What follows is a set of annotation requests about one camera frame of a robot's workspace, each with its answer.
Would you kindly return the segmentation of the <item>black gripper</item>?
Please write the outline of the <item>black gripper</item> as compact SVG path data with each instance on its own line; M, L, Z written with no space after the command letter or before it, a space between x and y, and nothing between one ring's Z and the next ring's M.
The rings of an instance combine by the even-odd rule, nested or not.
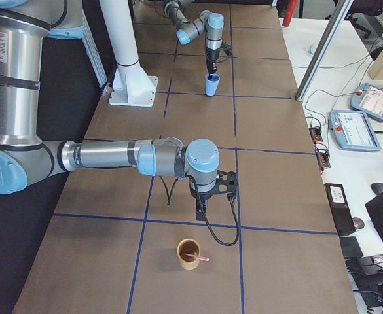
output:
M219 49L206 48L206 65L210 66L210 74L216 74L217 72L217 59L219 58Z
M197 194L196 199L196 220L205 220L208 200L211 198L209 194Z

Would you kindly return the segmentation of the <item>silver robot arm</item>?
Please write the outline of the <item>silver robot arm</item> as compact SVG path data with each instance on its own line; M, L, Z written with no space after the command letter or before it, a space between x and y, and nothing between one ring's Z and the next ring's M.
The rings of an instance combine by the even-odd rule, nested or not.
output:
M181 8L192 1L165 1L164 14L176 27L176 36L182 45L186 45L205 35L206 38L206 67L208 77L217 72L217 60L223 43L224 16L222 14L203 10L194 21L188 20Z
M79 43L48 36L70 6L0 8L0 220L49 215L68 173L90 155L83 137L100 94L92 68Z

